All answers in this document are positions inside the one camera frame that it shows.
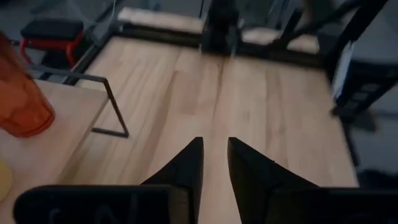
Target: light wood panel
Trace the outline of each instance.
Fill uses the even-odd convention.
[[[37,84],[53,106],[55,120],[43,133],[27,139],[0,130],[0,157],[10,165],[14,176],[11,191],[0,202],[1,223],[14,223],[14,201],[25,190],[58,181],[108,100],[103,91],[38,80]]]
[[[63,184],[140,184],[203,136],[199,222],[240,223],[226,153],[236,136],[315,184],[356,186],[320,70],[113,37],[87,73],[108,78],[131,136],[91,133]],[[96,126],[120,129],[109,105]]]
[[[166,28],[179,31],[188,31],[201,34],[203,21],[195,17],[180,16],[165,12],[153,12],[143,9],[131,9],[124,7],[118,14],[120,21],[133,22],[135,24],[147,25],[158,28]],[[278,38],[282,33],[278,30],[268,28],[255,28],[243,32],[243,41],[266,45]],[[301,35],[287,46],[288,49],[308,53],[319,51],[318,40],[312,35]]]

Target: orange plastic cup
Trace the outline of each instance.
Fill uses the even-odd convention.
[[[0,128],[27,138],[46,130],[55,112],[0,32]]]

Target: wooden table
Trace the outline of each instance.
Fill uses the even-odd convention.
[[[201,26],[197,19],[130,9],[119,18],[189,31]],[[252,41],[279,35],[256,32]],[[294,46],[318,47],[310,36]],[[315,184],[357,186],[341,124],[329,114],[333,100],[322,70],[113,37],[86,72],[109,80],[131,135],[90,133],[63,184],[140,184],[203,136],[199,222],[240,223],[226,153],[227,138],[236,136]],[[121,128],[109,104],[96,126]]]
[[[56,112],[55,121],[43,133],[27,139],[0,130],[0,157],[7,160],[14,176],[11,191],[0,201],[0,223],[14,223],[12,208],[21,193],[57,183],[108,101],[104,91],[36,82]]]

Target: gray floor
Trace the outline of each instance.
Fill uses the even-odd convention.
[[[53,8],[31,15],[30,10],[43,0],[2,0],[0,1],[0,29],[11,39],[20,39],[19,31],[34,17],[62,17],[79,18],[75,11],[69,7],[68,0],[54,0],[59,3]],[[74,0],[82,13],[93,20],[112,0]],[[123,6],[145,7],[146,1],[125,0],[116,9],[116,13]],[[205,0],[204,14],[208,9],[210,0]],[[158,0],[160,11],[198,16],[200,0]],[[398,1],[390,0],[383,11],[368,27],[364,35],[356,44],[354,57],[362,60],[377,62],[398,63]],[[85,26],[91,22],[84,21]],[[106,23],[101,24],[96,30],[100,37],[106,30]],[[29,54],[38,62],[42,52],[30,51]],[[377,169],[383,172],[398,172],[398,89],[391,90],[377,103],[372,105],[371,113],[376,117],[377,132],[369,133],[361,129],[353,129],[351,134],[356,146],[356,153],[360,165],[358,170]]]

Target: yellow object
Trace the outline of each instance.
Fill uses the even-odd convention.
[[[12,171],[4,159],[0,158],[0,201],[3,200],[12,185]]]

